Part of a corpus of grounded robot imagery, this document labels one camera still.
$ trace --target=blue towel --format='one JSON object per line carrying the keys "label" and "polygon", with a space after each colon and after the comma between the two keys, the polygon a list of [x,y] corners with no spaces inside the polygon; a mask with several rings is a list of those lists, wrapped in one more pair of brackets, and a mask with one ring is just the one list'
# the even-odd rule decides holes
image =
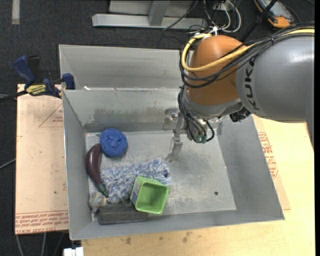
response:
{"label": "blue towel", "polygon": [[152,178],[164,185],[170,184],[169,168],[161,157],[128,166],[108,167],[100,172],[101,180],[109,194],[107,200],[111,204],[129,199],[137,176]]}

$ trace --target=green cup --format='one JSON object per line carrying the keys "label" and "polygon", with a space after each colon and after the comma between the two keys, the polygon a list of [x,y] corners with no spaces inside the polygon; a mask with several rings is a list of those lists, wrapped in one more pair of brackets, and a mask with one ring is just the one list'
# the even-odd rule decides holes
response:
{"label": "green cup", "polygon": [[161,214],[164,211],[169,187],[153,178],[135,178],[130,200],[140,212]]}

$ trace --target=metal stand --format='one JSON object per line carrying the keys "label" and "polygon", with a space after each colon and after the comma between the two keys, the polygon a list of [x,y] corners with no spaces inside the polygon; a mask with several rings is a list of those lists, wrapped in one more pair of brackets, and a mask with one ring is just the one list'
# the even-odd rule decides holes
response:
{"label": "metal stand", "polygon": [[[93,27],[131,27],[131,28],[150,28],[150,29],[165,29],[171,24],[175,23],[183,14],[177,17],[165,16],[168,12],[174,13],[174,8],[177,8],[177,4],[171,2],[175,1],[159,1],[155,0],[151,3],[137,3],[132,2],[130,5],[137,5],[141,7],[141,13],[145,14],[146,9],[149,8],[147,15],[141,15],[137,10],[128,14],[128,5],[119,4],[118,7],[113,7],[117,14],[95,14],[92,16]],[[189,1],[187,3],[180,3],[180,6],[186,8],[190,7]],[[205,21],[202,18],[183,18],[177,23],[174,29],[189,29],[191,26],[199,25],[203,26]]]}

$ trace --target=cardboard sheet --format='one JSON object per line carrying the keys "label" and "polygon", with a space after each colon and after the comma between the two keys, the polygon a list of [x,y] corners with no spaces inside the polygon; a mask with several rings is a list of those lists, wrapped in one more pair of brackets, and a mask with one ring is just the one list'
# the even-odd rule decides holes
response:
{"label": "cardboard sheet", "polygon": [[62,107],[50,96],[17,98],[17,235],[68,230]]}

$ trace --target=black carpet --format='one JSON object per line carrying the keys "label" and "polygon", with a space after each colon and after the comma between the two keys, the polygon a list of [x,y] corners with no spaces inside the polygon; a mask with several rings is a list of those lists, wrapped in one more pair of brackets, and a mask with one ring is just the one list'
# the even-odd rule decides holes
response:
{"label": "black carpet", "polygon": [[[302,21],[315,20],[315,0],[283,0]],[[253,0],[237,0],[242,26],[237,33],[228,34],[238,40],[258,14]],[[44,76],[58,79],[58,45],[120,46],[132,48],[178,49],[188,38],[185,31],[143,28],[93,28],[92,16],[108,11],[105,0],[20,0],[20,25],[12,24],[12,0],[0,1],[0,94],[14,94],[16,84],[24,84],[12,68],[20,56],[38,55]],[[202,1],[189,17],[203,17]],[[248,40],[274,33],[264,21]],[[0,166],[16,158],[16,112],[13,100],[0,102]],[[0,256],[20,255],[14,235],[15,163],[0,169]],[[60,232],[47,234],[44,255],[52,256],[61,238]],[[43,234],[20,236],[26,256],[39,256]],[[68,234],[60,247],[71,246]]]}

